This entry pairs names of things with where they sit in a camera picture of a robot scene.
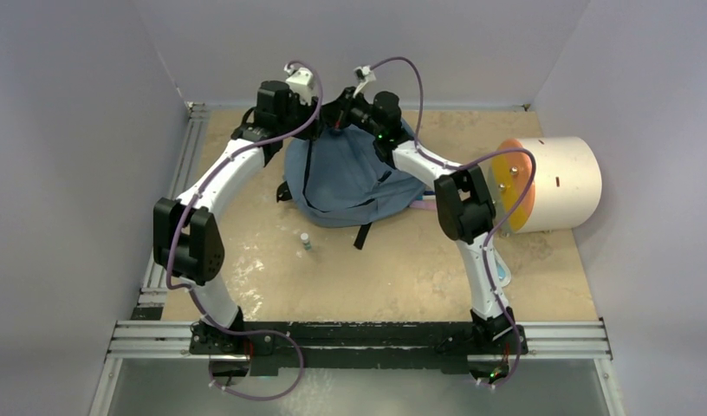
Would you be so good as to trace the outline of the blue student backpack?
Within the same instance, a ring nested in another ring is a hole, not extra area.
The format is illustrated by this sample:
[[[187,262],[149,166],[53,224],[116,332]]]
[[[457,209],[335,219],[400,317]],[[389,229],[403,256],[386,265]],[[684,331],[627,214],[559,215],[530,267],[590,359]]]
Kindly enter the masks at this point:
[[[293,138],[286,149],[278,202],[292,201],[325,228],[358,228],[361,250],[372,223],[389,218],[425,194],[426,185],[381,161],[370,133],[328,128],[316,140]]]

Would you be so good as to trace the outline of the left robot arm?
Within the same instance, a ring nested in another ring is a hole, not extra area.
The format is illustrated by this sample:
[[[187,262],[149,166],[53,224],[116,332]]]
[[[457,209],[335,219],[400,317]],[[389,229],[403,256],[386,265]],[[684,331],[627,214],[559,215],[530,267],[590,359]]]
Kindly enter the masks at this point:
[[[312,81],[265,81],[249,118],[232,133],[218,159],[191,187],[153,207],[153,261],[168,289],[186,290],[200,319],[201,344],[234,354],[274,329],[246,329],[243,312],[221,274],[225,249],[217,219],[238,192],[281,150],[288,138],[319,133],[322,88]]]

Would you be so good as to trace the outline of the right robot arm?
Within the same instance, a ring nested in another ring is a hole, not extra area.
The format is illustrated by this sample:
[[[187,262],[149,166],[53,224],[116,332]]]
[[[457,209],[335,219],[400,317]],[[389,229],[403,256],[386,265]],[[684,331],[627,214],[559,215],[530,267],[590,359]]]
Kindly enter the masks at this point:
[[[511,272],[492,242],[496,208],[481,168],[458,170],[449,160],[418,148],[405,128],[399,97],[388,91],[367,102],[354,88],[345,88],[322,107],[321,119],[326,127],[355,126],[371,134],[380,160],[434,191],[438,223],[464,261],[475,346],[485,353],[522,349],[523,336],[503,290]]]

